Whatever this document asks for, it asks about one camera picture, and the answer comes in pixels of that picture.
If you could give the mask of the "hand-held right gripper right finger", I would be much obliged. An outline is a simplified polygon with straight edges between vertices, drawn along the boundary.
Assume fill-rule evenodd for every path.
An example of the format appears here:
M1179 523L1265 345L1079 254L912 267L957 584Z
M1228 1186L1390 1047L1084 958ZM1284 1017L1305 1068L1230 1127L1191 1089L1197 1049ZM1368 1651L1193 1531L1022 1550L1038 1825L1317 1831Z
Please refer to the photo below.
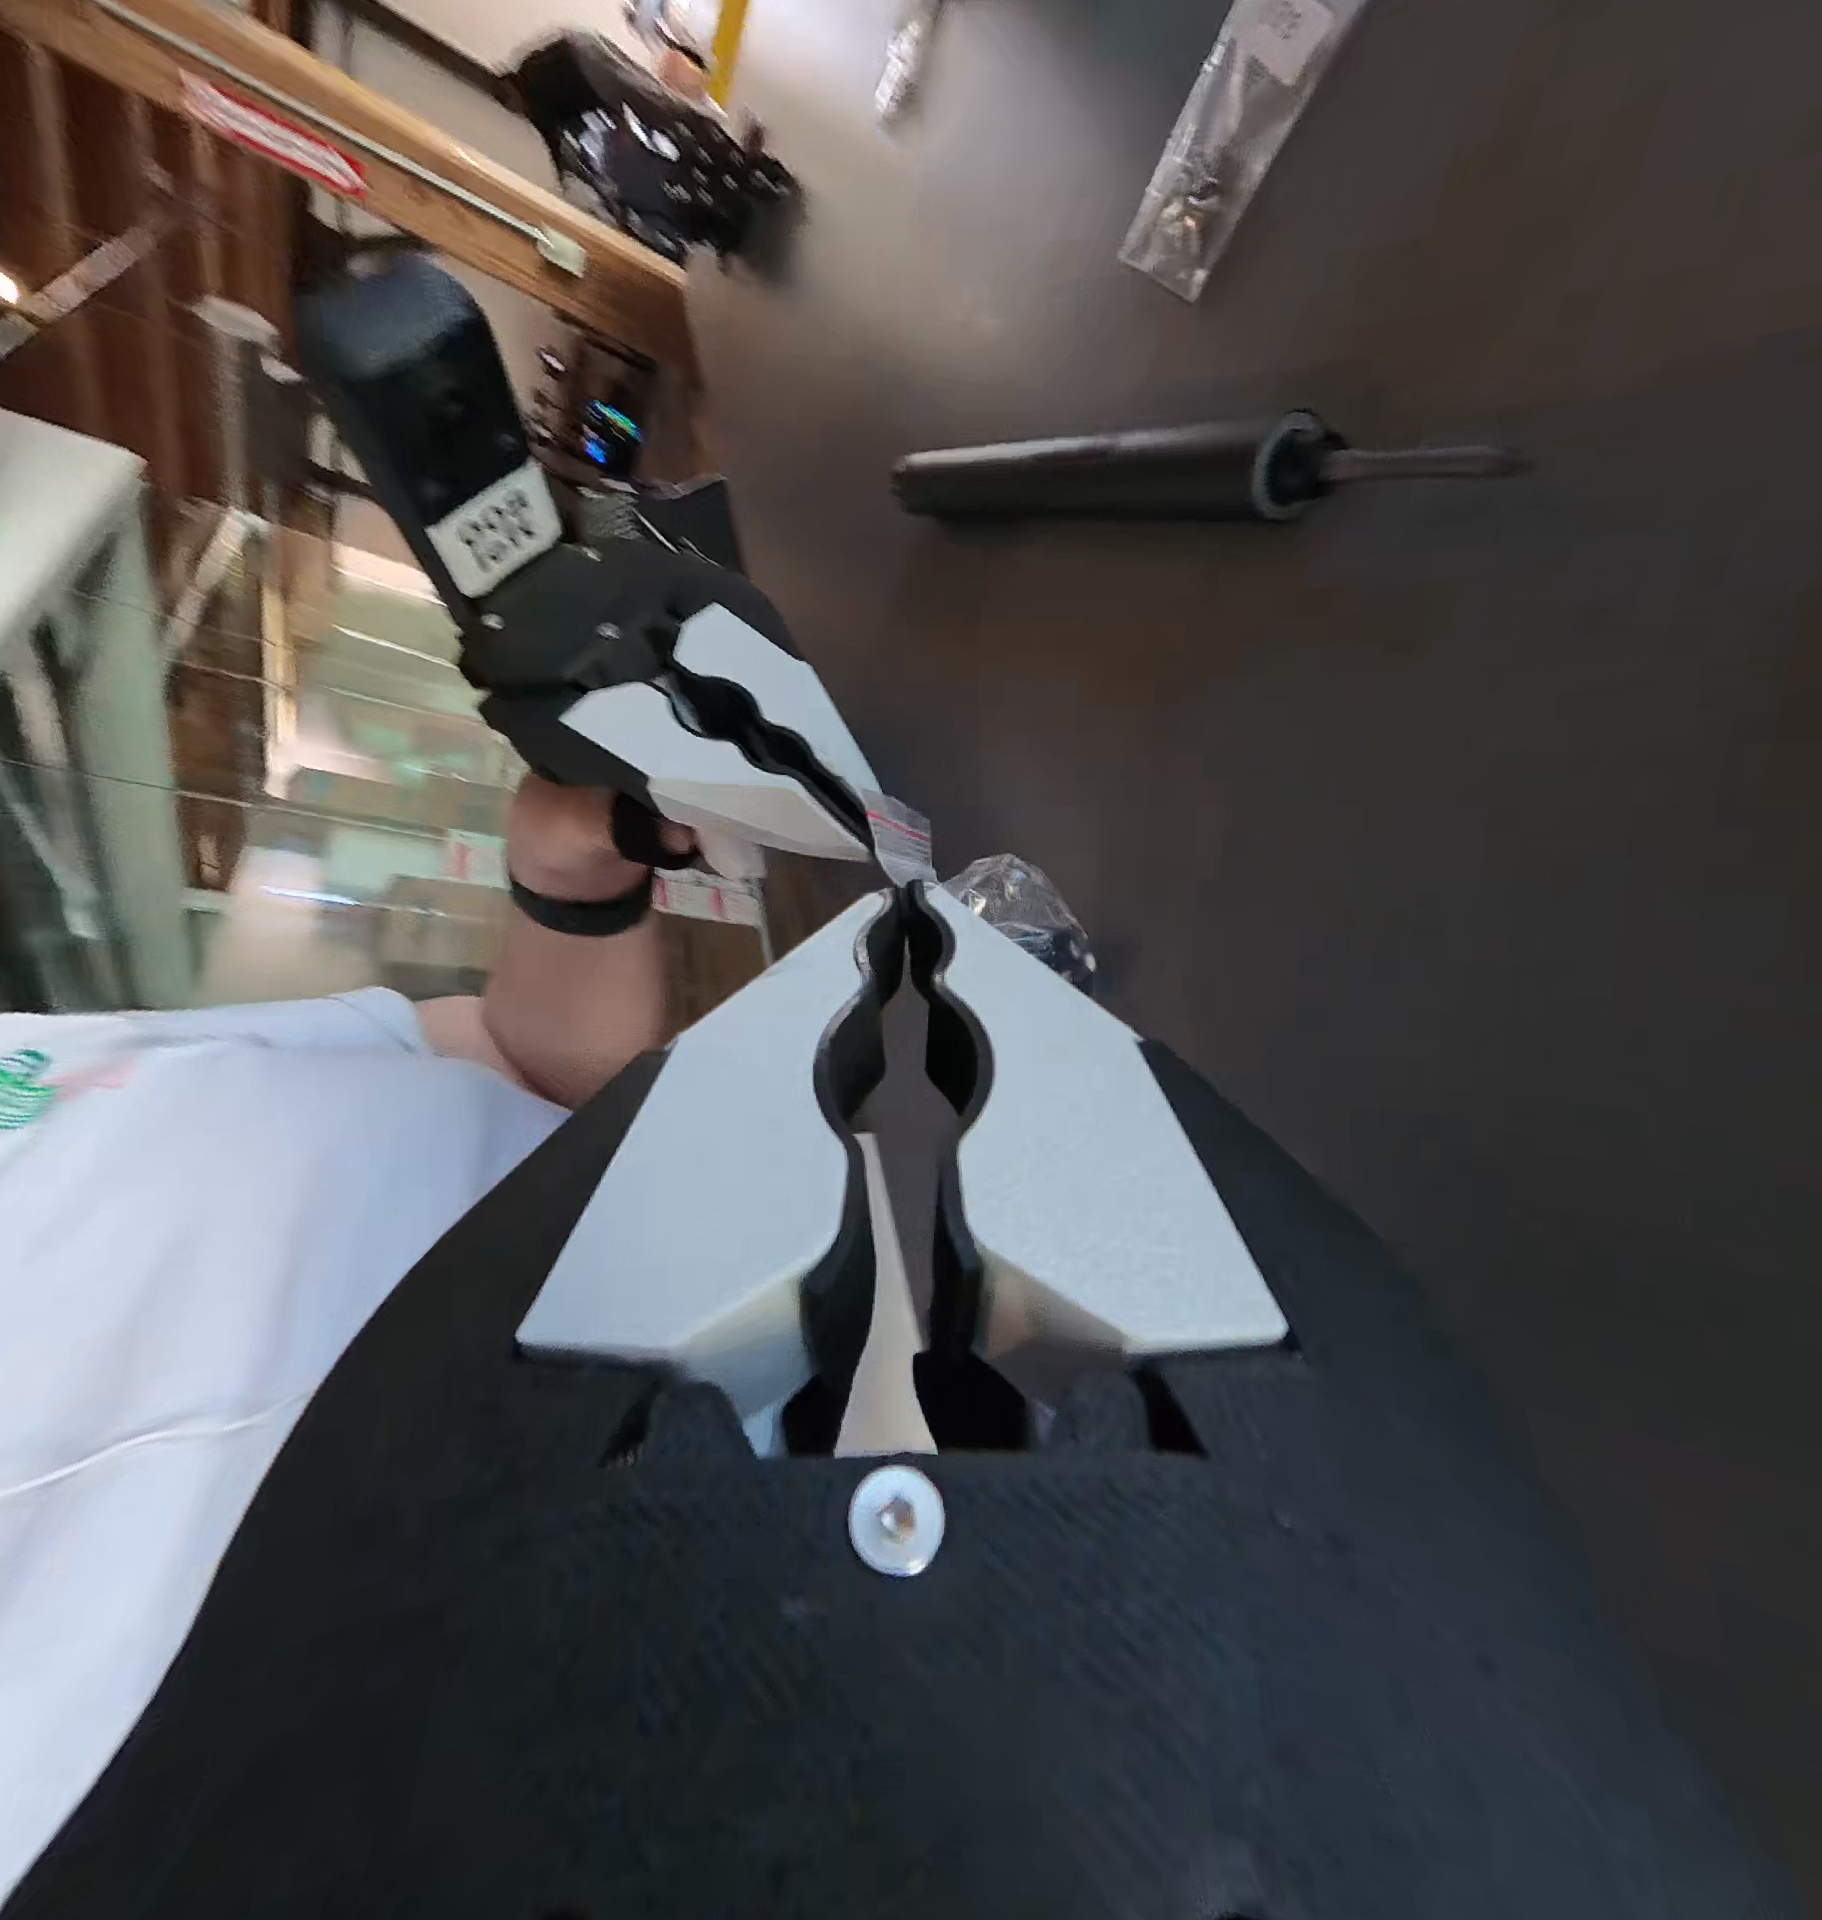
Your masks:
M927 1341L1053 1400L1084 1372L1289 1345L1137 1032L937 884L910 890L925 1075L956 1116Z

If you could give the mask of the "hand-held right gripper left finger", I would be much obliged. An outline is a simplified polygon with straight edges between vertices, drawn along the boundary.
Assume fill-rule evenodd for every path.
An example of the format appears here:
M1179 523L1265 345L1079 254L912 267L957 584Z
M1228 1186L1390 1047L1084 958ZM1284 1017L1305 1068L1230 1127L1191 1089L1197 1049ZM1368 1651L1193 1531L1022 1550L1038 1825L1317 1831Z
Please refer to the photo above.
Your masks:
M514 1334L515 1357L716 1389L835 1456L919 1453L919 1324L862 1114L902 902L863 894L668 1044Z

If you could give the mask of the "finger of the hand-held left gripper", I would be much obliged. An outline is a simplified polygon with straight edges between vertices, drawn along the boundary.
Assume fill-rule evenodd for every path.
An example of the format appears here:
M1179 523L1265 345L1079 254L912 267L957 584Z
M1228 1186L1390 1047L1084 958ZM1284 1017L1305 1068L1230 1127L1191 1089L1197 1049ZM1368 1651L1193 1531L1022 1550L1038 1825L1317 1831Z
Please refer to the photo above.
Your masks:
M873 768L820 690L764 725L764 765L748 746L691 731L653 684L580 696L562 709L562 733L641 779L644 803L702 843L838 862L875 857L866 807Z
M696 733L790 779L842 824L870 822L875 773L828 688L746 619L716 602L686 619L666 684Z

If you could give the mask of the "small clear zip bag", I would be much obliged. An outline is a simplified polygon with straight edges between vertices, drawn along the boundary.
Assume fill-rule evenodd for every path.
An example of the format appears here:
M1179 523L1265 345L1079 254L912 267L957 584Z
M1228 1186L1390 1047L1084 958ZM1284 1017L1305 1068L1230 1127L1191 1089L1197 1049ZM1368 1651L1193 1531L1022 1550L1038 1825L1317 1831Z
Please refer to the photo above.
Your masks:
M922 813L875 790L863 793L862 803L875 862L891 884L949 897L1067 986L1084 997L1096 993L1100 962L1087 931L1035 864L1016 854L989 854L942 879Z

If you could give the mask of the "person's left forearm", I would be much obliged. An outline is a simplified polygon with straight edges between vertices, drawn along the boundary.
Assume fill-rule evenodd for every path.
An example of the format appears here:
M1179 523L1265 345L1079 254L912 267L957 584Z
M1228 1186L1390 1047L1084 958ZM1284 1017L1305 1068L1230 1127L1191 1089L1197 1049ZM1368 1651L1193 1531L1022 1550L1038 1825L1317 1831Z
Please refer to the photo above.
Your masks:
M609 935L507 917L480 995L435 997L416 1018L438 1057L575 1111L668 1037L668 962L655 917Z

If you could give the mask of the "dark brown desk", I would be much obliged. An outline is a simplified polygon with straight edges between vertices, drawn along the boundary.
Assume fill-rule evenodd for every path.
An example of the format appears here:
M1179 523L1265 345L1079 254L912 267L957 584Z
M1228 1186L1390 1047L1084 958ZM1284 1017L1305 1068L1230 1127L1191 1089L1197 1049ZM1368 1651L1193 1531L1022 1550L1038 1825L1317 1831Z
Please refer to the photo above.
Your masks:
M1395 1250L1822 1916L1822 4L1368 4L1196 304L1226 4L751 4L805 190L694 288L758 584L945 869ZM1311 410L1510 479L944 524L915 453Z

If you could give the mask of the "person's left hand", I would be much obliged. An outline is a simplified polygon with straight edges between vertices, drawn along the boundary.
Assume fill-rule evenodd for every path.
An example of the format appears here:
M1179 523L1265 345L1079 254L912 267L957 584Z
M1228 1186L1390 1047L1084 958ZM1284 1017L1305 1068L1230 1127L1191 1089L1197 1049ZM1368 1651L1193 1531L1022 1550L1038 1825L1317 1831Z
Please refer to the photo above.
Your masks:
M698 835L620 788L527 773L509 803L505 847L507 879L527 894L609 904L694 864Z

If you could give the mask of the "black wristband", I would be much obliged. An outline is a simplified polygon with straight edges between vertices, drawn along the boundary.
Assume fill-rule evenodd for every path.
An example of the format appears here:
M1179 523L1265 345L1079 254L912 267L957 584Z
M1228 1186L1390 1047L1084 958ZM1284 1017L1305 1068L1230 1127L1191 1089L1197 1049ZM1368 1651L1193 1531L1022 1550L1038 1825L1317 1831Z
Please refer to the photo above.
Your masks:
M567 941L613 941L635 929L653 909L657 875L644 879L625 893L602 900L574 900L537 893L514 876L507 894L514 910L547 935Z

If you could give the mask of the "wooden shelf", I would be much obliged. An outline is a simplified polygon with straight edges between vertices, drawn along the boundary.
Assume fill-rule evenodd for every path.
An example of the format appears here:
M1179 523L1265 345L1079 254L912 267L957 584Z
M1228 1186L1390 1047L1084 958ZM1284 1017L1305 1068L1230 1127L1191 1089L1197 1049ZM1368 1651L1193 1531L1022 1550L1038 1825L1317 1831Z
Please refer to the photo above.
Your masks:
M664 361L686 277L233 4L4 2L0 33L281 169L547 313Z

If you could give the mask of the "black screwdriver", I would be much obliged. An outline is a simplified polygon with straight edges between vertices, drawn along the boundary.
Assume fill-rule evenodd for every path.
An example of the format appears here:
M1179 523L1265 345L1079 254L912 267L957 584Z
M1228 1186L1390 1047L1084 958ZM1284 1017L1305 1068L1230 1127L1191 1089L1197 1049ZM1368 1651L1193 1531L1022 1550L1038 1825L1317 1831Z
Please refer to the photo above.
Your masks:
M1132 429L906 455L898 507L944 524L1287 524L1333 493L1524 475L1504 445L1366 448L1296 406L1245 421Z

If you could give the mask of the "black device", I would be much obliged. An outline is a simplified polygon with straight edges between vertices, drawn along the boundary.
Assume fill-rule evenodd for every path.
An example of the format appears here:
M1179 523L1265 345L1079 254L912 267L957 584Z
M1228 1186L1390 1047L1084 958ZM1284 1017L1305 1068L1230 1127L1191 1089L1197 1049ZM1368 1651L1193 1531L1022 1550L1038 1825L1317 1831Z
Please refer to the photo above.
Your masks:
M710 101L679 42L646 67L599 33L541 38L500 88L539 137L562 201L675 271L696 254L762 280L787 275L803 190L758 123L744 130Z

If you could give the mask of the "white cabinet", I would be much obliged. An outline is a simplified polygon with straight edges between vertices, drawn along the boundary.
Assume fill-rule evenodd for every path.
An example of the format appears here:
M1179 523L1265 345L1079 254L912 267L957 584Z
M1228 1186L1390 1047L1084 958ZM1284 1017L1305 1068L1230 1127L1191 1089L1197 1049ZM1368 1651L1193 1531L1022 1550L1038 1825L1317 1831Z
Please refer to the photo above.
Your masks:
M0 1013L194 993L145 504L138 456L0 408Z

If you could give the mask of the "red and white sticker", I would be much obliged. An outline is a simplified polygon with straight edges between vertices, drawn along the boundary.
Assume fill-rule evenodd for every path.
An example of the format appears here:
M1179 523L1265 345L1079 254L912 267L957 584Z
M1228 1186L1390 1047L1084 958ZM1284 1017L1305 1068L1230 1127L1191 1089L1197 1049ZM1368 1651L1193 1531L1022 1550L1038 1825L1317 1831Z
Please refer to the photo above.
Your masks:
M184 115L231 146L306 181L324 194L359 205L369 182L363 166L316 130L264 109L182 67L178 103Z

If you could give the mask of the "small clear plastic bag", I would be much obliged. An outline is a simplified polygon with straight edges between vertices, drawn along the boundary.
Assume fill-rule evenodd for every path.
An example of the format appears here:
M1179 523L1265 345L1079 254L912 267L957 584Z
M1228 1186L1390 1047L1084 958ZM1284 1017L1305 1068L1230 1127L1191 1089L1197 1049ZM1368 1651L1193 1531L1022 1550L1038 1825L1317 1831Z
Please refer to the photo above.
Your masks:
M945 13L948 2L902 2L898 6L871 94L877 128L895 128L913 109Z

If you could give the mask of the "clear labelled bag of screws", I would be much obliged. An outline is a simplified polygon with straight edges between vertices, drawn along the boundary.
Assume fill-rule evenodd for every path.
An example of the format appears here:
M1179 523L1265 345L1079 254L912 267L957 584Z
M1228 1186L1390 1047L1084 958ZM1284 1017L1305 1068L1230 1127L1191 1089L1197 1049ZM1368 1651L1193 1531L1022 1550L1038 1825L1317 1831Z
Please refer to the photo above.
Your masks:
M1260 196L1363 2L1234 2L1188 88L1117 262L1191 304Z

